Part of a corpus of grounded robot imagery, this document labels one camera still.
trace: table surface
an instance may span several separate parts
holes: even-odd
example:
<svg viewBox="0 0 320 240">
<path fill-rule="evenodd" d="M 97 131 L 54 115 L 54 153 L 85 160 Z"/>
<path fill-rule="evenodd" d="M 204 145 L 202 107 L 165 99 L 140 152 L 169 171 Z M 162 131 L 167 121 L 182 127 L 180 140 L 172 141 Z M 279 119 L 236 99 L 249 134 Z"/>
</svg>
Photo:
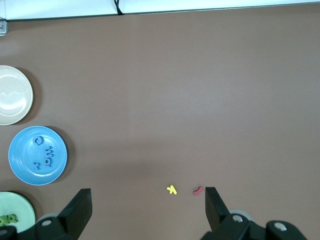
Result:
<svg viewBox="0 0 320 240">
<path fill-rule="evenodd" d="M 210 230 L 199 186 L 229 209 L 320 235 L 320 5 L 10 22 L 0 65 L 34 103 L 0 127 L 0 191 L 37 218 L 91 188 L 80 239 L 198 240 Z M 68 149 L 45 186 L 15 177 L 13 137 L 57 131 Z M 173 184 L 177 195 L 166 187 Z"/>
</svg>

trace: white wall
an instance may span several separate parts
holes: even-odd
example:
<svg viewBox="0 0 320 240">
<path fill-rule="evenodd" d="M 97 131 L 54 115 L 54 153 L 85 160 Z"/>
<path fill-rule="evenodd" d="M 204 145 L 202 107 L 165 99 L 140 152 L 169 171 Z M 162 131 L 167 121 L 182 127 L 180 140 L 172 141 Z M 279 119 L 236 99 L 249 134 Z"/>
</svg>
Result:
<svg viewBox="0 0 320 240">
<path fill-rule="evenodd" d="M 318 0 L 120 0 L 123 13 L 154 13 L 315 3 Z M 7 20 L 116 15 L 114 0 L 0 0 L 0 17 Z"/>
</svg>

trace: white plate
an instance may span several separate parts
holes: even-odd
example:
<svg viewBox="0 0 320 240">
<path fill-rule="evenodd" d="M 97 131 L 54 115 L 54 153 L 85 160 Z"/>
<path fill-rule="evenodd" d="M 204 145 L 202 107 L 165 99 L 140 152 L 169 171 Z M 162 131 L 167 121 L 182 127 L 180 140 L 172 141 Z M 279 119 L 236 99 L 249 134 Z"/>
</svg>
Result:
<svg viewBox="0 0 320 240">
<path fill-rule="evenodd" d="M 0 65 L 0 125 L 14 124 L 29 112 L 34 99 L 27 77 L 12 66 Z"/>
</svg>

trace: green toy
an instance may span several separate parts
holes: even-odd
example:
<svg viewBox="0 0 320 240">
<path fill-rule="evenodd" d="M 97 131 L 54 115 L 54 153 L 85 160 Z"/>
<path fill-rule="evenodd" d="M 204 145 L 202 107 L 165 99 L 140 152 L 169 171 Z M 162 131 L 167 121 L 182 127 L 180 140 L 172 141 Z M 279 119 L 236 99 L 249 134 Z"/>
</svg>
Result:
<svg viewBox="0 0 320 240">
<path fill-rule="evenodd" d="M 7 226 L 10 223 L 16 224 L 17 222 L 19 222 L 19 220 L 15 214 L 0 216 L 0 227 Z"/>
</svg>

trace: cable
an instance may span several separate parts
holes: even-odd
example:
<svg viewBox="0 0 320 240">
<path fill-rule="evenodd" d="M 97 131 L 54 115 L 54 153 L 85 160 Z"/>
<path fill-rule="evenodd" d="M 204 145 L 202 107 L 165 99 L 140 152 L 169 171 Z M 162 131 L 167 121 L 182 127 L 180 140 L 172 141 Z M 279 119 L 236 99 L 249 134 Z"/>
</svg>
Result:
<svg viewBox="0 0 320 240">
<path fill-rule="evenodd" d="M 118 12 L 118 15 L 124 15 L 123 12 L 119 8 L 119 0 L 114 0 L 114 4 L 116 6 L 116 11 Z"/>
</svg>

